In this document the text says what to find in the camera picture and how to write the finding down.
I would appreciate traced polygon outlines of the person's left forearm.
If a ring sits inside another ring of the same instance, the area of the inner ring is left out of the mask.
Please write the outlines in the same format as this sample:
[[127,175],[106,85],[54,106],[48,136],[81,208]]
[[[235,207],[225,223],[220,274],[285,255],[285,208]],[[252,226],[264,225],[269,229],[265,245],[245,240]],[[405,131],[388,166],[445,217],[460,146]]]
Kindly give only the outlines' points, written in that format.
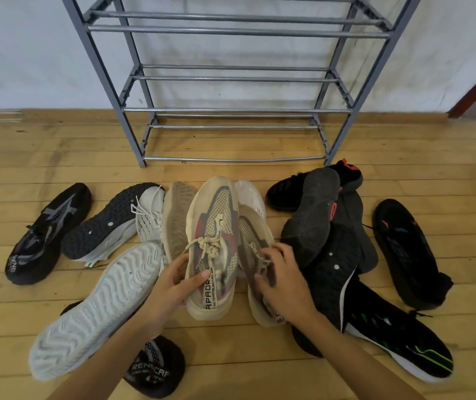
[[155,313],[136,314],[46,400],[108,400],[137,353],[163,330],[166,320]]

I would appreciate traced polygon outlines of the black sneaker with grey star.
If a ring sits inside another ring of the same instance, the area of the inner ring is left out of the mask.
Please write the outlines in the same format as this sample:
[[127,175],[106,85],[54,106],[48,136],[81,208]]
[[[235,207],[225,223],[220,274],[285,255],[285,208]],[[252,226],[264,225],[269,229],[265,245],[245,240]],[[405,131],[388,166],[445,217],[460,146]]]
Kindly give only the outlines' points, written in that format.
[[92,194],[84,183],[75,183],[57,195],[14,246],[5,266],[5,276],[16,285],[31,285],[54,269],[65,235],[81,224],[92,205]]

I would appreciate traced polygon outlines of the white sneaker with black sole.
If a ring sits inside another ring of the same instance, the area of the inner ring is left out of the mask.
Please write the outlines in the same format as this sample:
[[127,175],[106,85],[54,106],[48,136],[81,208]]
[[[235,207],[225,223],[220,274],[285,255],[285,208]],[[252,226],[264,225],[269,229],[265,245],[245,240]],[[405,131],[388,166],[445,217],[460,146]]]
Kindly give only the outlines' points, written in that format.
[[124,189],[99,213],[63,237],[61,253],[92,268],[134,235],[141,242],[161,241],[165,194],[161,185],[152,182]]

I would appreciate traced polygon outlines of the person's right hand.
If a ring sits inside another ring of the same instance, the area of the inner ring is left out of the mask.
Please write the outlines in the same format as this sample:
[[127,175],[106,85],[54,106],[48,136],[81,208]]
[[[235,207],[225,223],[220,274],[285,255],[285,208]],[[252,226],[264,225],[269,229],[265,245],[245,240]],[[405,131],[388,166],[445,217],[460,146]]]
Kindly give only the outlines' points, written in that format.
[[272,260],[275,274],[275,300],[268,301],[288,322],[303,333],[314,329],[320,318],[308,285],[302,276],[289,245],[275,243],[262,248],[261,254]]

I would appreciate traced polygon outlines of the grey metal shoe rack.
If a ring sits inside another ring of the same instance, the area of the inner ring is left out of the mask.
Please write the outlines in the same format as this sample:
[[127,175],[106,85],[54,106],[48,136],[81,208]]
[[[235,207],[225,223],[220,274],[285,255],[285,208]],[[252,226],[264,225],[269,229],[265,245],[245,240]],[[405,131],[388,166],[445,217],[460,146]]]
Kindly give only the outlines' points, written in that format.
[[[123,0],[95,0],[82,12],[77,0],[61,0],[141,168],[148,161],[274,163],[323,160],[329,165],[378,80],[421,0],[406,0],[394,23],[370,0],[269,0],[347,4],[346,17],[127,11]],[[122,33],[133,66],[116,91],[93,33]],[[316,66],[228,64],[144,64],[134,34],[206,35],[258,38],[335,39],[330,62]],[[383,42],[359,93],[353,98],[337,70],[349,39]],[[187,108],[156,107],[148,82],[244,82],[314,84],[320,89],[313,107]],[[152,156],[149,136],[157,129],[314,129],[323,153],[275,159],[218,159]]]

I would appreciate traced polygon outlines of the black sneaker with green stripes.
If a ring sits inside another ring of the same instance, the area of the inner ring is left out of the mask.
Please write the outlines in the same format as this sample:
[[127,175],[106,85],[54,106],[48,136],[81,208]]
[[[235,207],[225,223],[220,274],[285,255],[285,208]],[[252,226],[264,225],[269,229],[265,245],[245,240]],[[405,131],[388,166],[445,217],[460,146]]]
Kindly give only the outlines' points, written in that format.
[[439,383],[454,372],[447,346],[416,317],[352,277],[344,296],[344,329],[375,344],[416,378]]

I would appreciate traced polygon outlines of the black sneaker with studded sole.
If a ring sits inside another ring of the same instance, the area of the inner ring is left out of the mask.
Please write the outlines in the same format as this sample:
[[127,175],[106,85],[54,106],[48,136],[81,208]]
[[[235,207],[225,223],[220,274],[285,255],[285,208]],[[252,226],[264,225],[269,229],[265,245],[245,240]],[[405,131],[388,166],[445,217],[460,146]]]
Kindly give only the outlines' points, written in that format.
[[341,332],[347,324],[346,291],[361,258],[360,241],[353,229],[334,224],[322,250],[303,271],[315,309]]

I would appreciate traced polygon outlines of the black sneaker with smooth sole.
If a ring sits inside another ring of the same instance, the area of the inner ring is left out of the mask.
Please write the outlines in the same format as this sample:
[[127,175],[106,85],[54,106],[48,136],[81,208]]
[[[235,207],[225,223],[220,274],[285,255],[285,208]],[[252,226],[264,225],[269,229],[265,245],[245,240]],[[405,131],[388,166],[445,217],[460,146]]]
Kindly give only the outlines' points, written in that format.
[[310,171],[303,182],[301,203],[281,233],[300,267],[313,261],[328,239],[340,186],[337,172],[328,167]]

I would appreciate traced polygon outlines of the beige sneaker with worn sole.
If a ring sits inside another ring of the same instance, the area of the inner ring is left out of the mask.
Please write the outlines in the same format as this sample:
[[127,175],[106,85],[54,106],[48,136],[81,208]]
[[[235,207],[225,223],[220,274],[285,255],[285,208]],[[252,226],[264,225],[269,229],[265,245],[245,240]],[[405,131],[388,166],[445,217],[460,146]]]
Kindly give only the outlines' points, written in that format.
[[188,184],[175,181],[163,201],[162,244],[168,263],[179,258],[188,245],[186,219],[196,190]]

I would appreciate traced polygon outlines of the beige mesh sneaker with laces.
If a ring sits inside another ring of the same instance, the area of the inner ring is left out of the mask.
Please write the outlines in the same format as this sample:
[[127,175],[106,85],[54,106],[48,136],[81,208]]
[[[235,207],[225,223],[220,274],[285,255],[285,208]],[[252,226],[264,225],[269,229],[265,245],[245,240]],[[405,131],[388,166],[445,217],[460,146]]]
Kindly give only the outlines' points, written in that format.
[[252,315],[263,327],[283,325],[286,320],[271,306],[255,283],[255,275],[258,274],[270,286],[275,285],[273,262],[261,254],[262,248],[268,248],[274,243],[272,233],[264,218],[244,204],[239,205],[239,232],[239,260],[248,284],[248,301]]
[[188,313],[198,321],[222,318],[230,309],[239,269],[239,200],[225,176],[205,182],[186,215],[186,279],[208,270],[208,279],[186,299]]

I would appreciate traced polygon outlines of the person's right forearm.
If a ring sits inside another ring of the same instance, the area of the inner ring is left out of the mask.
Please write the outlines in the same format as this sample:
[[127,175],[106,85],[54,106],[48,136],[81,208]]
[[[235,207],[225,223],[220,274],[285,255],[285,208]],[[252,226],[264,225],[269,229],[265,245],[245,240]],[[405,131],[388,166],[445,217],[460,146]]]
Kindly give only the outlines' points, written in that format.
[[292,324],[317,347],[359,400],[425,400],[321,313],[303,313]]

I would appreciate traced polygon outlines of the black sneaker with blue stripes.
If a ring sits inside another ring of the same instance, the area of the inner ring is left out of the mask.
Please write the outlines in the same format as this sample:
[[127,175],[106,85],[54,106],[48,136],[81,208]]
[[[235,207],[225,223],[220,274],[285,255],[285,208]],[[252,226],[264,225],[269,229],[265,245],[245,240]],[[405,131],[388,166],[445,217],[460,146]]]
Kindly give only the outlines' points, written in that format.
[[415,310],[440,307],[452,279],[439,271],[427,239],[401,202],[385,199],[375,208],[372,230],[401,300]]

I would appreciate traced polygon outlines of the black sneaker with grey sole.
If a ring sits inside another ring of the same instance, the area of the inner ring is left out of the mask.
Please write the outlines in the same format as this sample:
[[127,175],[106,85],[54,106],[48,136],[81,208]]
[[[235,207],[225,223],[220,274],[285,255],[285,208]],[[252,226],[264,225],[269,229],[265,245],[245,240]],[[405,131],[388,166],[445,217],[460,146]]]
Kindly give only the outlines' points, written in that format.
[[339,194],[336,200],[337,209],[333,218],[335,224],[349,227],[355,233],[362,252],[362,260],[358,265],[358,274],[366,274],[375,269],[379,262],[378,254],[370,237],[362,225],[363,202],[356,191]]

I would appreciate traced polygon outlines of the black sneaker with red trim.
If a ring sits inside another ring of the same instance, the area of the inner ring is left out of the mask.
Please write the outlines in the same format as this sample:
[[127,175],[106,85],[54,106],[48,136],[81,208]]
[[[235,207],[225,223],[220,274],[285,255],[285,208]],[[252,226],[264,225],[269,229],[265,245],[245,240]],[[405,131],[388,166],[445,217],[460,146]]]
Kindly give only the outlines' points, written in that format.
[[335,181],[337,195],[354,192],[363,183],[361,170],[350,164],[345,158],[334,164],[316,168],[309,172],[298,172],[289,178],[276,182],[266,193],[266,202],[270,207],[282,212],[295,212],[301,204],[303,188],[307,179],[312,180],[313,175],[336,174]]

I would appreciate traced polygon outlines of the black sneaker with white print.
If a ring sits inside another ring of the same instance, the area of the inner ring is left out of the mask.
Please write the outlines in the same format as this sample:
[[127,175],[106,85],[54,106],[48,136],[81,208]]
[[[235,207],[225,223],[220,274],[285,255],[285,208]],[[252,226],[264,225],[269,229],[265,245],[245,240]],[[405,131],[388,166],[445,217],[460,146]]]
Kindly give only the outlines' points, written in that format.
[[173,341],[157,336],[147,342],[123,379],[151,399],[163,399],[175,392],[186,370],[185,357]]

